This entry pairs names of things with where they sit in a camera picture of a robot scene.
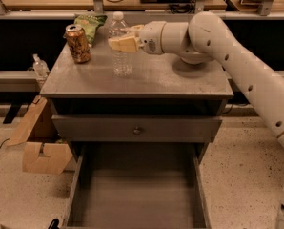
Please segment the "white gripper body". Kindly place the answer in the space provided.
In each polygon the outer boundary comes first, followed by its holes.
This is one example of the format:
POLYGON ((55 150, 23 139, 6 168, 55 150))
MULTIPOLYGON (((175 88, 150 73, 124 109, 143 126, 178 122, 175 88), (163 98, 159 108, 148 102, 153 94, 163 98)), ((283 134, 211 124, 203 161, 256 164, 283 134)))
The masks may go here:
POLYGON ((144 52, 148 54, 163 54, 162 50, 162 31, 165 21, 152 21, 146 24, 139 33, 144 52))

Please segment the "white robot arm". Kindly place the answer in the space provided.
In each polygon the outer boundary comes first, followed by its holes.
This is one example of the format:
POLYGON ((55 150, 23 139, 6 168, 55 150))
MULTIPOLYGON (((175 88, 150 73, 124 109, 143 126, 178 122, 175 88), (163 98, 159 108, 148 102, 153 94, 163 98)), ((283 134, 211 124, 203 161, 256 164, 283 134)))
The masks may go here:
MULTIPOLYGON (((242 46, 216 14, 126 27, 109 46, 118 52, 172 53, 189 64, 219 62, 284 148, 284 77, 242 46)), ((275 229, 284 229, 284 184, 275 229)))

